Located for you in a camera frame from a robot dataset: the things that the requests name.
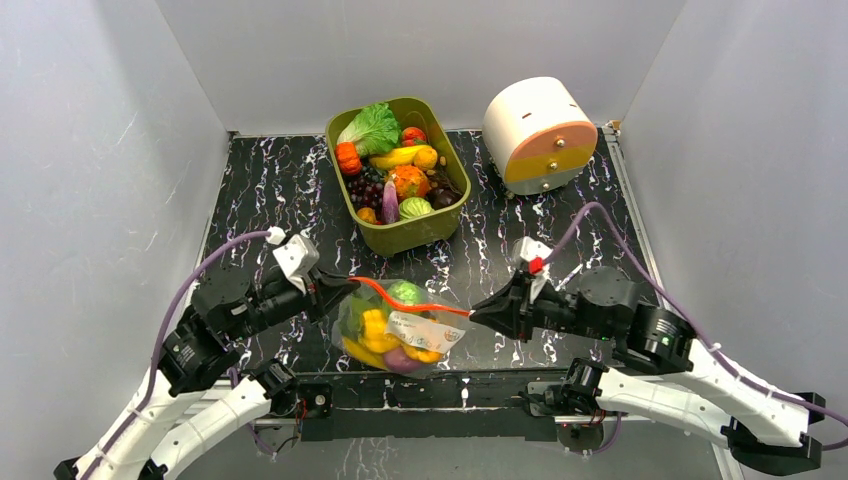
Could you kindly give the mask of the clear zip top bag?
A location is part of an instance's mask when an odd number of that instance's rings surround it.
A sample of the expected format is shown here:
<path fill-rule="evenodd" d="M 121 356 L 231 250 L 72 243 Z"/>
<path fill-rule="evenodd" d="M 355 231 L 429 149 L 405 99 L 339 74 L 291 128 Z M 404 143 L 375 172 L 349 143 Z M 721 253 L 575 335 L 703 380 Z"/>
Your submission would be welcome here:
<path fill-rule="evenodd" d="M 470 329 L 470 312 L 451 302 L 431 293 L 427 288 L 419 286 L 427 295 L 423 304 L 407 306 L 394 301 L 387 293 L 388 287 L 399 279 L 376 280 L 367 277 L 351 277 L 360 282 L 360 288 L 346 299 L 356 296 L 368 301 L 371 309 L 378 308 L 388 317 L 386 331 L 395 335 L 402 343 L 419 348 L 440 352 L 443 357 L 435 364 L 424 364 L 421 370 L 410 374 L 398 374 L 407 377 L 422 377 L 437 369 L 446 361 L 453 347 L 462 341 Z M 339 329 L 340 306 L 338 316 L 333 324 L 332 337 L 336 347 L 345 355 L 342 335 Z"/>

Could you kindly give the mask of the green bumpy citrus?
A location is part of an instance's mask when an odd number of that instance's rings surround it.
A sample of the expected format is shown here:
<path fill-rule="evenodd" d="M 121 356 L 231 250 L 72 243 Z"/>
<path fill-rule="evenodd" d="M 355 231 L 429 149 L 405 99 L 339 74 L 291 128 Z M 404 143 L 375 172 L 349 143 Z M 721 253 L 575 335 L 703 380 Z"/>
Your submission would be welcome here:
<path fill-rule="evenodd" d="M 423 304 L 427 299 L 427 295 L 419 286 L 406 280 L 392 283 L 387 293 L 397 303 L 407 306 Z"/>

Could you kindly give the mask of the orange yellow bell pepper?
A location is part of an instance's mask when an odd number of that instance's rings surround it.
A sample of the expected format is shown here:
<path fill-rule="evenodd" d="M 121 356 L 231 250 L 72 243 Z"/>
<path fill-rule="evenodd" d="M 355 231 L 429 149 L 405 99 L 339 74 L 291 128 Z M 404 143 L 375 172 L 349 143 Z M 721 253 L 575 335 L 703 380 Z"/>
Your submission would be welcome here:
<path fill-rule="evenodd" d="M 435 364 L 443 357 L 440 352 L 419 348 L 406 343 L 402 343 L 401 348 L 408 358 L 422 364 Z"/>

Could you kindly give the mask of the green leafy vegetable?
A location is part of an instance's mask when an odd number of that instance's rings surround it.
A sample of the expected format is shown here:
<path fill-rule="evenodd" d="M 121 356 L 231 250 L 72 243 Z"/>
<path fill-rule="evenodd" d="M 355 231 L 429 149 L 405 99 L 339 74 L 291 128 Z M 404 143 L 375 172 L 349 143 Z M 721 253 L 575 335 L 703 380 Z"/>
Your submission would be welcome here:
<path fill-rule="evenodd" d="M 338 319 L 340 333 L 353 341 L 358 341 L 364 331 L 363 314 L 371 309 L 371 304 L 362 298 L 352 296 L 340 306 Z"/>

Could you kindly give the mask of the yellow banana pepper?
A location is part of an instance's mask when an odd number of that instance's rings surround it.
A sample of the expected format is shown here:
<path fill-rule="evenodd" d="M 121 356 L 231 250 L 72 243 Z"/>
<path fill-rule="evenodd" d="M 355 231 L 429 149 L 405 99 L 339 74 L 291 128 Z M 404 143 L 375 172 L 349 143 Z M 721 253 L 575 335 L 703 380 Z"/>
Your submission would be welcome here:
<path fill-rule="evenodd" d="M 342 337 L 344 350 L 346 353 L 358 360 L 360 363 L 369 365 L 379 370 L 387 371 L 388 368 L 380 354 L 375 354 L 363 347 L 357 341 L 351 340 L 348 337 Z"/>

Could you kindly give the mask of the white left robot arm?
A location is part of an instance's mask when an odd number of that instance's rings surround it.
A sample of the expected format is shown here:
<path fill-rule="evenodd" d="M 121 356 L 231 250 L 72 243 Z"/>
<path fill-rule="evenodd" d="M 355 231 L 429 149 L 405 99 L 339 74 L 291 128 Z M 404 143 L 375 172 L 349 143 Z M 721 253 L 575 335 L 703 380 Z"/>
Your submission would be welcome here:
<path fill-rule="evenodd" d="M 237 267 L 203 275 L 175 329 L 102 439 L 86 454 L 60 462 L 57 479 L 175 479 L 205 452 L 253 420 L 286 416 L 302 395 L 290 368 L 269 360 L 221 399 L 188 420 L 183 414 L 240 358 L 235 340 L 257 335 L 295 316 L 317 323 L 360 286 L 314 267 L 300 291 L 279 267 L 256 285 Z"/>

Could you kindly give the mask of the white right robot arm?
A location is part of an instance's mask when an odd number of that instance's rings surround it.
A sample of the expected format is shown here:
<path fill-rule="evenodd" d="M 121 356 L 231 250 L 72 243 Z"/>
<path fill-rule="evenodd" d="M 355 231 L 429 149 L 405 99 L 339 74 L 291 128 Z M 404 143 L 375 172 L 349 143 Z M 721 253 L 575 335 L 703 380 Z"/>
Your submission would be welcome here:
<path fill-rule="evenodd" d="M 561 384 L 529 384 L 522 397 L 532 415 L 634 414 L 697 434 L 764 474 L 821 466 L 822 444 L 808 432 L 822 418 L 821 396 L 745 384 L 741 369 L 727 371 L 690 323 L 643 302 L 638 286 L 614 268 L 580 274 L 570 292 L 518 270 L 470 318 L 514 340 L 544 329 L 613 343 L 612 365 L 577 358 Z"/>

